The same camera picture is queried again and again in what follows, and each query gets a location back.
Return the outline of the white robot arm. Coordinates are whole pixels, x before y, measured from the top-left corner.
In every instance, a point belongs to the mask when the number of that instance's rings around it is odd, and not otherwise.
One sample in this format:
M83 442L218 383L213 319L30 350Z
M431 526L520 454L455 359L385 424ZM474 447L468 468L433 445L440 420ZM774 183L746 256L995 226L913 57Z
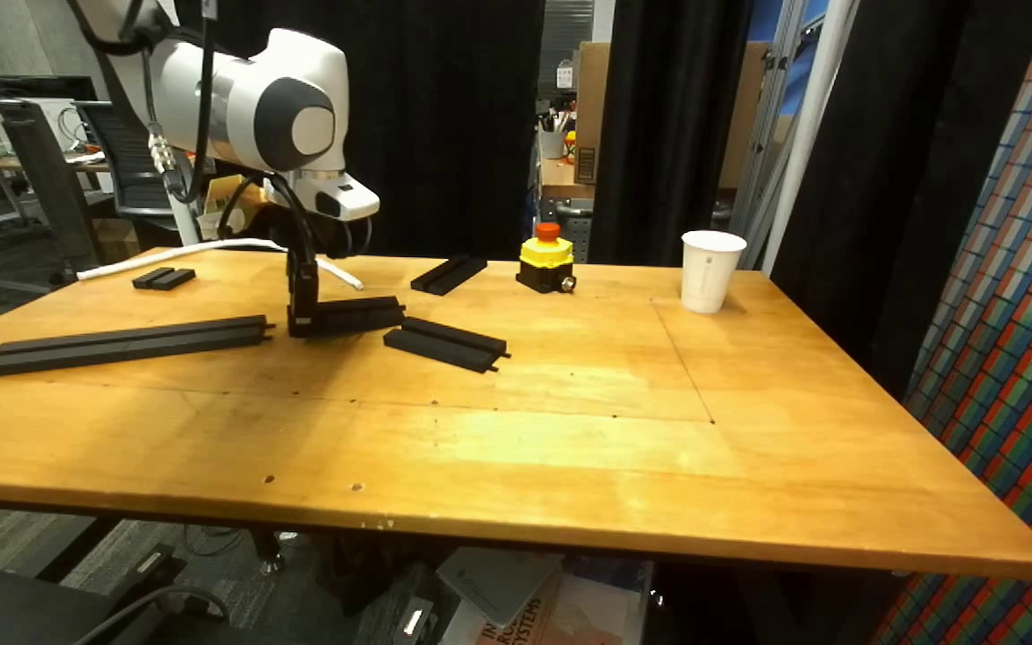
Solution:
M339 332L319 301L319 223L354 226L380 198L347 172L347 57L298 30L274 30L252 57L187 37L171 0L68 0L112 92L192 165L224 162L262 174L294 210L287 242L287 328Z

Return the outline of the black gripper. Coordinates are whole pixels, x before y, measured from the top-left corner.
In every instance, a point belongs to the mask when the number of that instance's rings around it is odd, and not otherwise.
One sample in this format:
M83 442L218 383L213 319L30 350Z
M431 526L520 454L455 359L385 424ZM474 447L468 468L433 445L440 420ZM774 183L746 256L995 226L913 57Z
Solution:
M287 251L287 288L289 288L287 328L294 338L312 338L317 305L319 305L317 256L347 259L353 228L321 214L298 214L282 203L264 203L253 210L253 234L289 248Z

